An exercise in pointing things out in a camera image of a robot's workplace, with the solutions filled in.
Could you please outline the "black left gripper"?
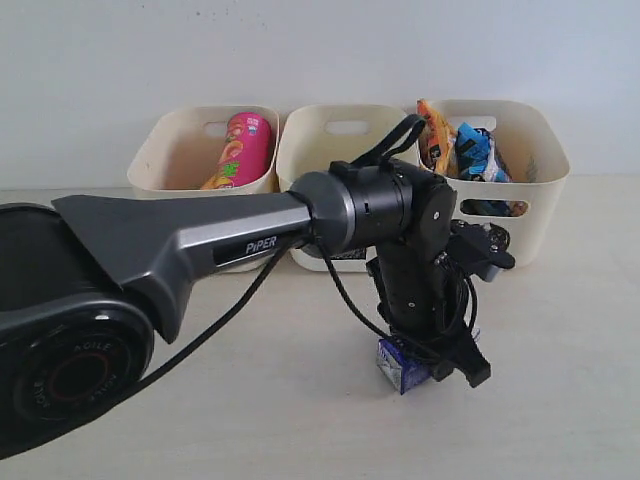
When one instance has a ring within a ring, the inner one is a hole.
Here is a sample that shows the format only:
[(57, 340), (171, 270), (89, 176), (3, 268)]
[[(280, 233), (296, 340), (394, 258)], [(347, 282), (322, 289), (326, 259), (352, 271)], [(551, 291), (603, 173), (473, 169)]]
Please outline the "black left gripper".
[(433, 379), (440, 382), (458, 370), (472, 388), (488, 380), (491, 365), (465, 321), (472, 295), (459, 269), (448, 260), (426, 261), (399, 242), (379, 244), (376, 253), (369, 266), (385, 321), (416, 340), (443, 340), (435, 348)]

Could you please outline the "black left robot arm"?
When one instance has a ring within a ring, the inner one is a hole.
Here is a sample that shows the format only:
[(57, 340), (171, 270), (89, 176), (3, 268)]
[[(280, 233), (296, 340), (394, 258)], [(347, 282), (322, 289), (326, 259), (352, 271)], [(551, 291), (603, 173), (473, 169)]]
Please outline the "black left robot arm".
[(408, 163), (335, 162), (282, 193), (133, 200), (75, 195), (1, 208), (1, 454), (37, 448), (159, 378), (153, 342), (176, 339), (193, 286), (244, 262), (269, 274), (303, 249), (372, 247), (389, 339), (436, 379), (490, 377), (472, 334), (477, 295), (512, 258), (452, 218), (446, 180)]

